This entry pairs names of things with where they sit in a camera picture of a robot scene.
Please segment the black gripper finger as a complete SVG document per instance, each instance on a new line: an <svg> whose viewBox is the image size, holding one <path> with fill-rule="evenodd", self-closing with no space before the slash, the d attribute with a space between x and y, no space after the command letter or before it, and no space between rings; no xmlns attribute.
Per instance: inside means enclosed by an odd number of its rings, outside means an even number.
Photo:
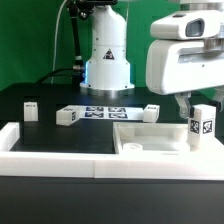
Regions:
<svg viewBox="0 0 224 224"><path fill-rule="evenodd" d="M224 110L224 87L216 88L214 100L217 103L217 109L219 112Z"/></svg>
<svg viewBox="0 0 224 224"><path fill-rule="evenodd" d="M190 92L182 92L177 93L175 95L175 99L177 101L177 104L179 105L179 115L183 119L187 119L190 117L190 109L191 109L190 97L191 97Z"/></svg>

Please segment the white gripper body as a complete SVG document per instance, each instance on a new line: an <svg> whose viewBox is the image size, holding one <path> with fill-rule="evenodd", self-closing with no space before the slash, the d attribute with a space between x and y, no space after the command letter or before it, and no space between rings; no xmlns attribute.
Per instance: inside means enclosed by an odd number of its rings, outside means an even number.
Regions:
<svg viewBox="0 0 224 224"><path fill-rule="evenodd" d="M160 95L223 86L224 52L205 52L200 40L156 40L148 50L146 84Z"/></svg>

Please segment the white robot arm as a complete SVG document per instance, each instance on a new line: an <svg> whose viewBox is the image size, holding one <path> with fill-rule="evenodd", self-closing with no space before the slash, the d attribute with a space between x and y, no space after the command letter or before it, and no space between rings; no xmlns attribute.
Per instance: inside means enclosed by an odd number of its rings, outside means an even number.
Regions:
<svg viewBox="0 0 224 224"><path fill-rule="evenodd" d="M159 95L173 94L180 116L190 118L196 107L194 90L216 90L211 105L224 110L224 0L170 0L180 10L151 24L155 40L148 49L146 85ZM126 61L126 24L109 7L93 14L92 56L81 88L114 93L131 87Z"/></svg>

